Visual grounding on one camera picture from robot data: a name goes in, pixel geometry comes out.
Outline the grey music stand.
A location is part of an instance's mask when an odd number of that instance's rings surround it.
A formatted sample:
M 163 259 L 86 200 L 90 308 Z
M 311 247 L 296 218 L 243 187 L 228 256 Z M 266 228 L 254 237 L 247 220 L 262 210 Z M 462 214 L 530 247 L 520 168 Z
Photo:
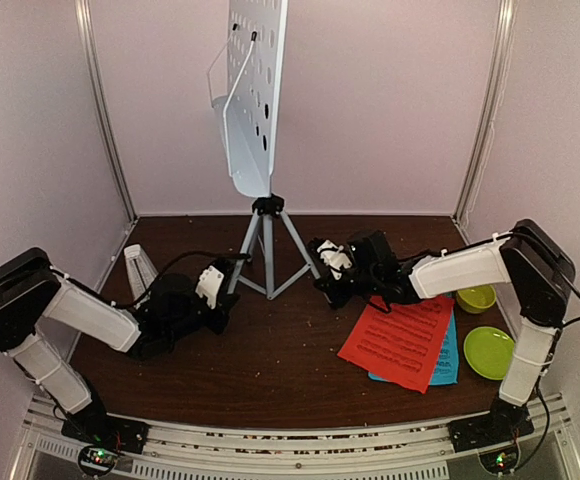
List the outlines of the grey music stand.
M 319 276 L 285 200 L 272 191 L 278 137 L 287 1 L 231 1 L 223 44 L 206 78 L 229 177 L 253 200 L 228 291 L 239 283 L 273 300 L 305 274 Z M 303 259 L 283 284 L 275 284 L 274 222 L 280 220 Z

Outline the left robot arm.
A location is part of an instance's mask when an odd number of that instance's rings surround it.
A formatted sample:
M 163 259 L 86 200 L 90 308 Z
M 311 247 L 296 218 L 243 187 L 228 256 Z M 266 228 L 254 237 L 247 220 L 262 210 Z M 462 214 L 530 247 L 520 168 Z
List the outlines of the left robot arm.
M 0 266 L 0 352 L 54 399 L 69 424 L 91 443 L 103 444 L 116 433 L 103 402 L 37 324 L 58 321 L 139 360 L 172 351 L 202 328 L 220 334 L 239 299 L 229 289 L 233 269 L 249 257 L 197 254 L 211 262 L 192 279 L 172 272 L 173 261 L 156 269 L 138 244 L 125 248 L 134 299 L 119 304 L 57 269 L 44 250 L 30 248 Z

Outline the grey metronome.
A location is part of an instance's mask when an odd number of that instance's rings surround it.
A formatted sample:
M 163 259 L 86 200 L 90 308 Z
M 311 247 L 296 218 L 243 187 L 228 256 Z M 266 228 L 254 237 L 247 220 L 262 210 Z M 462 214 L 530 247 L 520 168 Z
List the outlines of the grey metronome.
M 134 300 L 147 292 L 158 272 L 139 244 L 124 248 L 124 260 L 128 283 Z

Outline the green bowl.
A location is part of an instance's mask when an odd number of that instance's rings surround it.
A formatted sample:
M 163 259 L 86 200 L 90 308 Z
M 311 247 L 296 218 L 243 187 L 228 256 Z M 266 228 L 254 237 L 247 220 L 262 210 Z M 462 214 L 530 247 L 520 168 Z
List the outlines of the green bowl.
M 465 288 L 456 291 L 459 307 L 469 314 L 481 314 L 496 304 L 496 291 L 491 285 Z

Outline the green plate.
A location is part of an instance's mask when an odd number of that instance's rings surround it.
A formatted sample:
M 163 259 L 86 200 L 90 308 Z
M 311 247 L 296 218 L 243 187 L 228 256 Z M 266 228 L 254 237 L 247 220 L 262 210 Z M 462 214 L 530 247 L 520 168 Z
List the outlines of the green plate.
M 515 341 L 504 331 L 490 326 L 471 330 L 463 344 L 468 365 L 481 377 L 501 381 L 507 374 Z

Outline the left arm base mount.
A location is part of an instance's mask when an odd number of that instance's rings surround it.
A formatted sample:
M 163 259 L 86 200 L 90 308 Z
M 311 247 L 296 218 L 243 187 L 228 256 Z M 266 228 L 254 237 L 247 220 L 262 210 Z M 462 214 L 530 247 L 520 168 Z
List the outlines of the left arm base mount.
M 129 454 L 141 454 L 147 441 L 149 426 L 137 420 L 107 416 L 103 429 L 87 430 L 74 418 L 63 421 L 61 434 L 83 443 L 76 463 L 89 478 L 100 479 L 112 473 Z

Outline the aluminium front rail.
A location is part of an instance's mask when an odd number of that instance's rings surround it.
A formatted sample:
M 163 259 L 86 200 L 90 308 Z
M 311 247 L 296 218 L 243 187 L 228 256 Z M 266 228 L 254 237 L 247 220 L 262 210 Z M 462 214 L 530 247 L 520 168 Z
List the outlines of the aluminium front rail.
M 550 427 L 514 475 L 489 473 L 499 443 L 459 452 L 448 425 L 473 415 L 330 429 L 236 429 L 115 415 L 147 424 L 142 453 L 124 453 L 101 479 L 580 479 L 574 422 L 561 394 L 546 395 Z M 33 396 L 6 479 L 92 479 L 77 465 L 83 442 L 61 435 L 51 400 Z

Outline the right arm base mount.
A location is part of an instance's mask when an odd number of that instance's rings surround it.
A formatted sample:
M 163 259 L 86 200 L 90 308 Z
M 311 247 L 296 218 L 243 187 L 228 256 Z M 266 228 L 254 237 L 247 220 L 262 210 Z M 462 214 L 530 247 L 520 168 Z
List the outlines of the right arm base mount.
M 522 420 L 510 427 L 482 415 L 451 421 L 448 431 L 456 453 L 476 450 L 486 472 L 503 476 L 512 473 L 521 463 L 519 440 L 532 434 L 534 426 L 530 420 Z

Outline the left aluminium corner post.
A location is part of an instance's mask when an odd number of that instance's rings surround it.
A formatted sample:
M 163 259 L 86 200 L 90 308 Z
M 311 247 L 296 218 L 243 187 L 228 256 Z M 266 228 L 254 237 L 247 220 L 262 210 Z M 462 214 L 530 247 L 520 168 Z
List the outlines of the left aluminium corner post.
M 131 197 L 113 131 L 98 58 L 94 25 L 92 22 L 91 2 L 87 0 L 75 0 L 74 6 L 77 28 L 88 69 L 90 88 L 95 105 L 95 115 L 103 142 L 106 160 L 111 170 L 113 183 L 121 201 L 126 221 L 129 225 L 134 225 L 138 221 L 139 216 Z

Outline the aluminium corner post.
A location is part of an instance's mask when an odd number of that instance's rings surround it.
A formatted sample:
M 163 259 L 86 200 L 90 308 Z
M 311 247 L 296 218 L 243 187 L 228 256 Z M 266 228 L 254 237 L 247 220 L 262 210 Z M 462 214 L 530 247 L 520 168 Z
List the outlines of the aluminium corner post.
M 94 25 L 92 22 L 91 2 L 87 0 L 75 0 L 74 6 L 77 28 L 88 69 L 90 88 L 95 105 L 95 115 L 103 142 L 106 160 L 111 170 L 113 183 L 121 201 L 126 221 L 129 225 L 134 225 L 138 221 L 139 216 L 131 197 L 113 131 L 98 58 Z
M 478 192 L 494 141 L 497 111 L 502 102 L 509 70 L 517 6 L 518 2 L 513 0 L 499 2 L 483 104 L 468 168 L 453 216 L 455 223 L 462 229 L 467 228 L 469 216 L 476 206 Z

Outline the right aluminium corner post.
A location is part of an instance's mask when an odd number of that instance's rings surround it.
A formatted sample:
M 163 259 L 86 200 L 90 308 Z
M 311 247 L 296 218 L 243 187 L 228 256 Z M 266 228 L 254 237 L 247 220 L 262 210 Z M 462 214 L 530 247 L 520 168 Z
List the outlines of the right aluminium corner post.
M 513 0 L 499 2 L 483 104 L 468 168 L 453 216 L 455 223 L 462 229 L 467 228 L 469 216 L 476 206 L 478 192 L 494 141 L 497 111 L 502 102 L 509 70 L 517 6 L 518 2 Z

